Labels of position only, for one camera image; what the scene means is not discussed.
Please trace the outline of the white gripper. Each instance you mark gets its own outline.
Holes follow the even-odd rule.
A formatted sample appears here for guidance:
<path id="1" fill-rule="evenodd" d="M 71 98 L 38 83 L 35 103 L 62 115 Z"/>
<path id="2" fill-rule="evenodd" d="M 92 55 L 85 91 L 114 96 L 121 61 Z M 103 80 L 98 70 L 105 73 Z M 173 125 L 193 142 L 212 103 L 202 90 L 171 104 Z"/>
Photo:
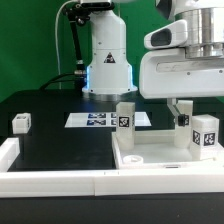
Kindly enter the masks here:
<path id="1" fill-rule="evenodd" d="M 178 126 L 185 126 L 185 115 L 175 98 L 224 95 L 224 58 L 188 59 L 187 21 L 175 21 L 147 34 L 149 49 L 140 63 L 139 88 L 146 99 L 168 98 L 167 106 Z"/>

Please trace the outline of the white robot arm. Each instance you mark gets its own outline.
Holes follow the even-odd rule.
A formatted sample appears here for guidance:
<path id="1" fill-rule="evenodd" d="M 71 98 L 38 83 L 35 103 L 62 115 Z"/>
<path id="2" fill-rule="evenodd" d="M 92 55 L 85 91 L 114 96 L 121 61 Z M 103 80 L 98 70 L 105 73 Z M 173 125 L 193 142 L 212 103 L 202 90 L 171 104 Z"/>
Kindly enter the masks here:
<path id="1" fill-rule="evenodd" d="M 93 12 L 88 96 L 104 98 L 138 90 L 146 99 L 165 98 L 179 126 L 190 116 L 177 108 L 186 97 L 224 95 L 224 0 L 155 0 L 170 24 L 144 37 L 139 85 L 126 59 L 126 26 L 110 9 L 113 0 L 81 0 Z"/>

